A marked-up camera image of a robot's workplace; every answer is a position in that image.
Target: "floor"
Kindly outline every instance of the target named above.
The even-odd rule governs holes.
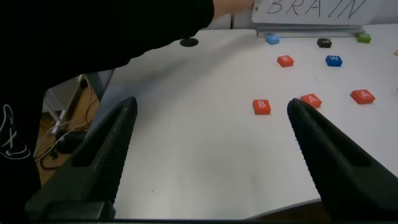
[[[99,101],[97,96],[95,95],[95,92],[92,91],[92,87],[90,89],[88,87],[82,89],[81,95],[79,99],[77,99],[77,104],[72,112],[72,118],[71,120],[75,120],[74,122],[70,124],[66,124],[65,127],[62,127],[62,129],[66,130],[71,130],[77,126],[84,126],[86,124],[86,111],[88,105],[91,105],[88,112],[87,112],[87,121],[90,123],[95,117],[95,114],[98,109]],[[91,90],[91,99],[90,99],[90,104],[88,103],[88,100],[90,98],[90,90]],[[52,145],[55,143],[55,136],[46,136],[44,138],[45,133],[55,125],[55,122],[52,120],[49,114],[43,114],[42,118],[40,119],[40,134],[39,134],[39,144],[40,144],[40,153],[39,155],[42,155],[47,149],[52,147]],[[84,126],[81,128],[77,128],[75,131],[88,131],[89,126]],[[53,170],[45,170],[40,164],[40,161],[36,161],[37,168],[39,169],[39,174],[40,174],[40,181],[42,185],[44,185],[50,178],[51,176],[54,175],[54,173],[57,171],[57,167],[61,166],[68,158],[69,154],[60,154],[57,153],[58,157],[56,159],[53,159],[52,156],[49,154],[46,155],[43,159],[43,165],[48,168],[48,169],[53,169]]]

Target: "white tabletop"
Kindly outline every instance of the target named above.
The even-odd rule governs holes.
[[[117,69],[93,123],[137,98],[116,218],[240,219],[318,200],[286,112],[309,93],[398,175],[398,25],[366,29],[371,44],[340,38],[331,49],[311,38],[271,46],[254,30],[200,31],[197,47],[175,42]],[[282,68],[281,55],[294,66]],[[343,66],[328,67],[327,55]],[[350,93],[362,89],[377,100],[358,105]],[[253,100],[269,100],[271,115],[254,115]]]

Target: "red block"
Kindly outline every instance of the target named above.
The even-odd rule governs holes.
[[[358,103],[358,104],[368,104],[368,103],[373,103],[373,101],[376,99],[367,90],[355,90],[352,92],[351,97]]]
[[[254,113],[256,115],[271,114],[271,106],[270,106],[268,100],[254,100],[253,108],[254,108]]]
[[[285,55],[285,56],[278,57],[278,63],[282,67],[289,67],[289,66],[293,66],[294,60],[292,59],[291,56]]]
[[[322,105],[322,101],[317,96],[315,96],[315,94],[313,94],[313,93],[309,94],[309,95],[302,96],[301,100],[310,104],[314,108],[319,108]]]

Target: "black sleeve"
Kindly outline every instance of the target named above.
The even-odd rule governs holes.
[[[47,40],[45,68],[51,71],[62,68],[62,77],[67,76],[66,79],[71,78],[67,74],[123,66],[130,58],[148,50],[195,35],[207,27],[214,16],[213,0],[46,0],[36,3],[40,11],[39,36]]]
[[[2,2],[0,222],[25,223],[39,189],[33,158],[44,91],[81,73],[191,37],[213,19],[213,0]]]

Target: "blue letter block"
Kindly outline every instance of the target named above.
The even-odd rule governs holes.
[[[267,35],[266,42],[270,45],[279,44],[279,37],[274,34]]]
[[[340,56],[328,55],[326,58],[326,63],[332,67],[341,67],[341,65],[343,64],[343,60]]]

